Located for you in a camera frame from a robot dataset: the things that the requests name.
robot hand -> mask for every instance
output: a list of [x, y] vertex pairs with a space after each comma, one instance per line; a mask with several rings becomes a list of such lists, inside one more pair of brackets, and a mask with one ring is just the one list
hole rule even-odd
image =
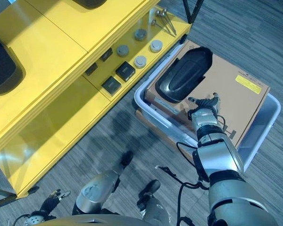
[[47, 199], [43, 202], [39, 211], [31, 213], [29, 219], [24, 222], [24, 226], [36, 225], [41, 222], [55, 219], [55, 216], [49, 216], [49, 214], [56, 208], [60, 201], [70, 195], [70, 191], [61, 194], [61, 189], [53, 191]]

wire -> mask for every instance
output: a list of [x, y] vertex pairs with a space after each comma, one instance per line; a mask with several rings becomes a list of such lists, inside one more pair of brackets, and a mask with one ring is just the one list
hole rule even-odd
[[29, 216], [30, 216], [29, 214], [23, 214], [23, 215], [19, 216], [19, 217], [14, 221], [13, 226], [16, 225], [16, 223], [17, 223], [17, 221], [18, 221], [19, 219], [21, 219], [21, 218], [27, 218], [27, 217], [29, 217]]
[[225, 128], [226, 128], [225, 118], [223, 116], [219, 115], [219, 114], [217, 115], [217, 117], [222, 118], [222, 120], [223, 120], [223, 128], [222, 128], [222, 130], [223, 130], [223, 132], [225, 132]]
[[181, 150], [180, 147], [179, 147], [179, 144], [180, 144], [180, 145], [183, 145], [183, 146], [186, 146], [186, 147], [189, 147], [189, 148], [193, 148], [193, 149], [197, 149], [197, 148], [196, 148], [196, 147], [193, 147], [193, 146], [191, 146], [191, 145], [187, 145], [187, 144], [182, 143], [182, 142], [177, 142], [177, 143], [176, 143], [176, 147], [177, 147], [177, 149], [180, 151], [181, 155], [186, 159], [186, 161], [189, 162], [189, 164], [191, 164], [193, 167], [195, 167], [195, 164], [192, 163], [192, 162], [185, 156], [185, 154], [182, 152], [182, 150]]
[[163, 170], [165, 173], [170, 175], [173, 179], [175, 179], [177, 182], [179, 182], [181, 184], [181, 187], [180, 187], [179, 193], [178, 193], [178, 198], [177, 198], [177, 223], [176, 223], [176, 226], [180, 226], [180, 222], [182, 222], [182, 221], [184, 221], [186, 224], [188, 224], [190, 226], [195, 226], [190, 218], [180, 216], [181, 195], [182, 195], [182, 192], [183, 192], [183, 188], [184, 187], [187, 187], [189, 189], [201, 188], [203, 190], [208, 190], [209, 188], [205, 187], [200, 181], [198, 181], [196, 184], [192, 184], [190, 182], [182, 182], [180, 179], [177, 178], [176, 174], [173, 173], [170, 170], [169, 167], [158, 166], [158, 168]]

white plastic basket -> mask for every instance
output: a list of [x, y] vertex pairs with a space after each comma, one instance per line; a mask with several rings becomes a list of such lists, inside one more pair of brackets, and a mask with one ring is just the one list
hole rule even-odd
[[[166, 115], [163, 114], [162, 111], [153, 109], [144, 102], [146, 88], [155, 79], [158, 73], [167, 65], [172, 57], [178, 53], [181, 47], [182, 45], [176, 47], [148, 77], [148, 79], [136, 90], [134, 99], [137, 105], [141, 108], [142, 115], [162, 132], [164, 132], [175, 143], [179, 141], [197, 147], [197, 141], [195, 138], [192, 138], [191, 135], [188, 135], [182, 129], [180, 129], [174, 120], [167, 119]], [[279, 101], [271, 94], [268, 94], [255, 120], [253, 121], [238, 148], [238, 152], [244, 163], [244, 171], [246, 171], [252, 159], [255, 157], [263, 140], [278, 117], [280, 110], [281, 105]]]

shelf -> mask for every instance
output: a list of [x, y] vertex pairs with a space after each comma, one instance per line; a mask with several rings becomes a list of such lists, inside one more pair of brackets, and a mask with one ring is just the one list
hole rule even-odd
[[81, 76], [16, 135], [0, 152], [0, 168], [16, 194], [24, 195], [109, 103]]
[[0, 39], [17, 57], [24, 74], [14, 90], [0, 96], [1, 150], [19, 115], [87, 52], [24, 0], [0, 14]]
[[[139, 79], [146, 71], [148, 71], [154, 63], [156, 63], [162, 55], [164, 55], [174, 44], [174, 40], [178, 40], [190, 29], [190, 25], [183, 20], [169, 14], [172, 24], [176, 28], [177, 36], [174, 38], [170, 34], [162, 31], [159, 27], [151, 26], [151, 21], [156, 19], [159, 24], [161, 21], [155, 16], [155, 12], [161, 8], [155, 7], [150, 10], [150, 13], [146, 14], [141, 18], [130, 30], [120, 38], [115, 44], [112, 45], [113, 55], [111, 55], [105, 62], [97, 60], [96, 64], [98, 68], [90, 75], [87, 76], [85, 73], [84, 77], [94, 85], [98, 90], [101, 91], [110, 101], [118, 98], [122, 95], [123, 89], [130, 87], [136, 79]], [[134, 38], [134, 33], [138, 29], [145, 29], [147, 31], [147, 37], [143, 41], [138, 41]], [[163, 48], [158, 53], [153, 53], [150, 50], [150, 43], [153, 40], [160, 40], [163, 42]], [[129, 54], [126, 57], [119, 57], [117, 55], [117, 47], [119, 45], [127, 45], [129, 47]], [[137, 56], [145, 56], [147, 58], [147, 65], [142, 69], [138, 69], [134, 66], [134, 59]], [[130, 65], [134, 66], [136, 72], [127, 82], [123, 81], [115, 70], [124, 62], [127, 61]], [[113, 76], [118, 82], [121, 83], [122, 88], [111, 96], [103, 87], [102, 84], [110, 76]]]
[[17, 0], [0, 14], [0, 39], [26, 73], [13, 91], [0, 96], [0, 150], [158, 0], [107, 7], [115, 2], [86, 11], [72, 0]]
[[[138, 21], [118, 44], [128, 44], [130, 54], [125, 58], [114, 53], [105, 63], [98, 61], [98, 69], [87, 78], [80, 76], [37, 117], [26, 125], [0, 152], [0, 168], [18, 197], [27, 191], [99, 120], [117, 101], [184, 35], [191, 25], [172, 17], [177, 36], [172, 37], [154, 26], [148, 26], [155, 9]], [[147, 40], [132, 42], [137, 28], [148, 29]], [[149, 51], [153, 39], [163, 41], [158, 53]], [[132, 64], [135, 56], [144, 55], [148, 62], [143, 69], [123, 82], [114, 70], [124, 60]], [[121, 89], [112, 97], [101, 88], [101, 82], [113, 75]]]
[[26, 1], [88, 52], [103, 40], [111, 45], [159, 2], [108, 0], [98, 8], [86, 9], [73, 0]]

metal bolt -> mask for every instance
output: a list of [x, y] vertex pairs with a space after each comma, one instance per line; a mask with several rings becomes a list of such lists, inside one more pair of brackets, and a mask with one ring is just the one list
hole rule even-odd
[[166, 8], [162, 11], [161, 15], [166, 19], [166, 21], [168, 22], [168, 24], [171, 27], [171, 30], [174, 32], [174, 34], [176, 35], [176, 30], [172, 24], [172, 21], [170, 20], [168, 14], [166, 13]]
[[160, 20], [161, 20], [161, 23], [166, 27], [166, 29], [168, 30], [168, 32], [171, 33], [170, 30], [169, 30], [169, 28], [168, 28], [168, 26], [167, 26], [168, 21], [166, 20], [166, 18], [165, 18], [164, 16], [162, 16], [161, 13], [160, 13], [158, 16], [159, 16], [159, 18], [160, 18]]
[[152, 26], [157, 26], [157, 27], [161, 28], [162, 30], [164, 30], [165, 32], [167, 32], [167, 33], [169, 33], [170, 35], [172, 35], [170, 31], [168, 31], [168, 30], [166, 30], [164, 27], [160, 26], [160, 25], [156, 22], [155, 19], [151, 21], [151, 25], [152, 25]]

